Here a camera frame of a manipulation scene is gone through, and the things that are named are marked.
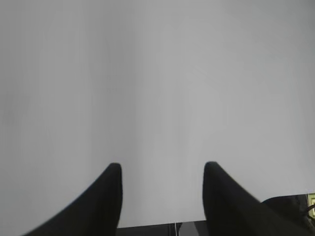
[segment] gray surface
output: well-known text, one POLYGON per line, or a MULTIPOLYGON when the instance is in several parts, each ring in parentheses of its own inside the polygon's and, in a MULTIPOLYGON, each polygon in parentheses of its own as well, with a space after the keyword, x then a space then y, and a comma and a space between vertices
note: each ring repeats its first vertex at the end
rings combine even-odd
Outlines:
POLYGON ((215 160, 265 200, 314 192, 312 0, 1 0, 0 234, 110 162, 120 227, 204 220, 215 160))

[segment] white backdrop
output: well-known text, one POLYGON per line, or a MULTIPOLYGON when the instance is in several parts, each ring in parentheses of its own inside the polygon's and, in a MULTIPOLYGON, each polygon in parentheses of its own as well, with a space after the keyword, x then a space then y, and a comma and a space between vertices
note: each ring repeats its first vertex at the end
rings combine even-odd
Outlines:
POLYGON ((0 232, 111 162, 120 227, 203 220, 218 161, 259 200, 315 192, 312 0, 0 1, 0 232))

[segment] white wall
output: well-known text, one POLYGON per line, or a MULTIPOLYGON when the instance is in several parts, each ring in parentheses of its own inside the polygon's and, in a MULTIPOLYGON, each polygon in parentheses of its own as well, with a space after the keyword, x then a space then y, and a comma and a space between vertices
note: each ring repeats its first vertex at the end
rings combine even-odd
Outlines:
POLYGON ((314 8, 0 1, 1 234, 49 219, 113 161, 121 227, 203 220, 209 160, 260 200, 315 191, 314 8))

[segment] black object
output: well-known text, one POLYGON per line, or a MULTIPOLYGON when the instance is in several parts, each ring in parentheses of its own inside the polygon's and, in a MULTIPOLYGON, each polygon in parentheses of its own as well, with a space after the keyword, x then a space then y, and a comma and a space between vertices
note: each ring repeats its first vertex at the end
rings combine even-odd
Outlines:
POLYGON ((310 236, 261 204, 216 162, 204 168, 203 204, 210 236, 310 236))
POLYGON ((112 163, 81 196, 25 236, 114 236, 122 201, 122 169, 112 163))
POLYGON ((171 224, 119 228, 116 236, 173 236, 171 224))

